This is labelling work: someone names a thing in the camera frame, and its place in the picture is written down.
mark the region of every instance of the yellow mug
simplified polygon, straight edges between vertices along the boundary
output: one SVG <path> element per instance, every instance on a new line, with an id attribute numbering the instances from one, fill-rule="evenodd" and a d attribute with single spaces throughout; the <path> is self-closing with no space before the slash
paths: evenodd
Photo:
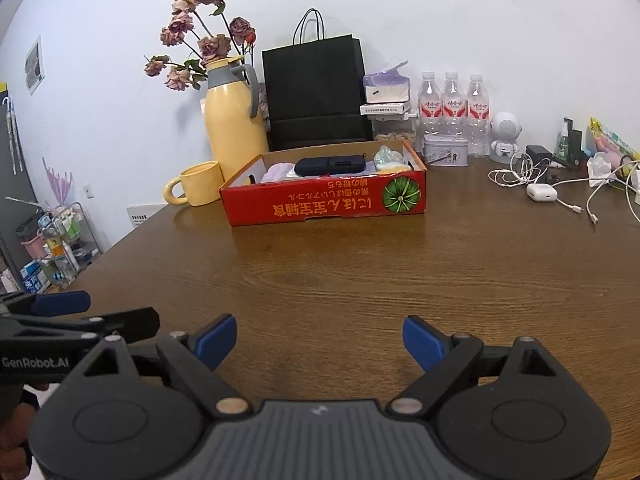
<path id="1" fill-rule="evenodd" d="M 174 196 L 174 187 L 182 183 L 185 197 Z M 162 195 L 169 204 L 180 205 L 205 205 L 215 202 L 220 198 L 220 186 L 222 186 L 222 171 L 216 160 L 196 164 L 184 170 L 180 176 L 172 178 Z"/>

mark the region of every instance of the white robot figure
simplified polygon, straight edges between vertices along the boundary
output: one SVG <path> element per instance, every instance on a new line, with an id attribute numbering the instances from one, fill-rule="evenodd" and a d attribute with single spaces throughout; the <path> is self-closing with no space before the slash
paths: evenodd
<path id="1" fill-rule="evenodd" d="M 495 140 L 491 143 L 489 158 L 495 162 L 509 164 L 518 152 L 515 140 L 522 131 L 518 118 L 508 112 L 498 112 L 491 121 L 491 133 Z"/>

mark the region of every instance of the blue gripper pad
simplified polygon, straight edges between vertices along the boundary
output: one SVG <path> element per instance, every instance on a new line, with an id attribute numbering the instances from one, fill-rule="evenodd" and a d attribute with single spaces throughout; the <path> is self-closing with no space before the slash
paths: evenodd
<path id="1" fill-rule="evenodd" d="M 32 316 L 64 316 L 86 312 L 91 306 L 91 297 L 84 290 L 58 292 L 57 294 L 37 294 L 31 305 Z"/>
<path id="2" fill-rule="evenodd" d="M 220 322 L 198 334 L 193 353 L 200 362 L 213 371 L 236 346 L 237 336 L 236 318 L 227 315 Z"/>
<path id="3" fill-rule="evenodd" d="M 417 316 L 404 320 L 402 342 L 425 372 L 444 359 L 450 348 L 449 338 Z"/>

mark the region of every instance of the screw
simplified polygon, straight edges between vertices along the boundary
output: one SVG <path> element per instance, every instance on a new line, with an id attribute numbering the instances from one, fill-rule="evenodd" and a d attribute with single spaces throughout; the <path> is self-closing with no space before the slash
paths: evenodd
<path id="1" fill-rule="evenodd" d="M 415 415 L 422 409 L 422 403 L 411 397 L 400 397 L 391 402 L 391 409 L 401 415 Z"/>
<path id="2" fill-rule="evenodd" d="M 249 409 L 249 403 L 240 397 L 225 397 L 216 403 L 216 409 L 224 415 L 239 415 Z"/>

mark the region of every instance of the pumpkin image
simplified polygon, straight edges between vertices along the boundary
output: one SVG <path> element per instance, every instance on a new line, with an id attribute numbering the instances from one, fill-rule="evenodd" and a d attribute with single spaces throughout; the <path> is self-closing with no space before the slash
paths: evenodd
<path id="1" fill-rule="evenodd" d="M 390 181 L 382 192 L 382 203 L 394 213 L 411 211 L 420 200 L 420 185 L 407 176 Z"/>

